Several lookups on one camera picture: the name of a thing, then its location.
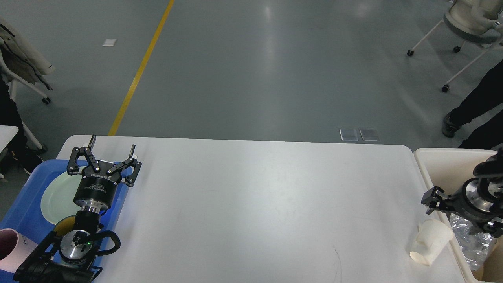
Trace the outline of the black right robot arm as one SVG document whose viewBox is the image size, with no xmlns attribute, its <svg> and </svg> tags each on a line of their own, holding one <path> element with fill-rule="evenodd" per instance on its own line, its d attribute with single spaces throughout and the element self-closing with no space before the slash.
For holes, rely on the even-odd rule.
<svg viewBox="0 0 503 283">
<path fill-rule="evenodd" d="M 477 164 L 473 175 L 474 178 L 465 181 L 452 195 L 433 186 L 423 195 L 421 204 L 428 207 L 428 215 L 441 211 L 471 221 L 471 235 L 488 233 L 499 238 L 502 236 L 502 149 Z"/>
</svg>

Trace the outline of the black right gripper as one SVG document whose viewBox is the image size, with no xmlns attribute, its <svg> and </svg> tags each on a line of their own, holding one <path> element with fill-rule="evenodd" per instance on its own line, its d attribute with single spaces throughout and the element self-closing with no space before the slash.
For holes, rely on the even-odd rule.
<svg viewBox="0 0 503 283">
<path fill-rule="evenodd" d="M 424 193 L 421 204 L 427 206 L 427 215 L 441 211 L 448 217 L 456 215 L 468 220 L 472 224 L 470 235 L 503 235 L 502 179 L 469 179 L 451 195 L 433 187 Z"/>
</svg>

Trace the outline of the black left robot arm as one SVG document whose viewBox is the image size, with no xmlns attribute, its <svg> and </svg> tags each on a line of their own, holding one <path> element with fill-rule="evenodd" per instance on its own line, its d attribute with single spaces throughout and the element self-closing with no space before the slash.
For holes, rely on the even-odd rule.
<svg viewBox="0 0 503 283">
<path fill-rule="evenodd" d="M 113 213 L 118 187 L 134 186 L 141 170 L 135 145 L 128 157 L 119 163 L 96 159 L 93 147 L 97 137 L 74 147 L 66 175 L 77 177 L 72 202 L 78 207 L 73 222 L 59 222 L 43 238 L 20 266 L 13 280 L 20 283 L 91 283 L 103 268 L 95 265 L 97 258 L 118 251 L 121 241 L 103 215 Z"/>
</svg>

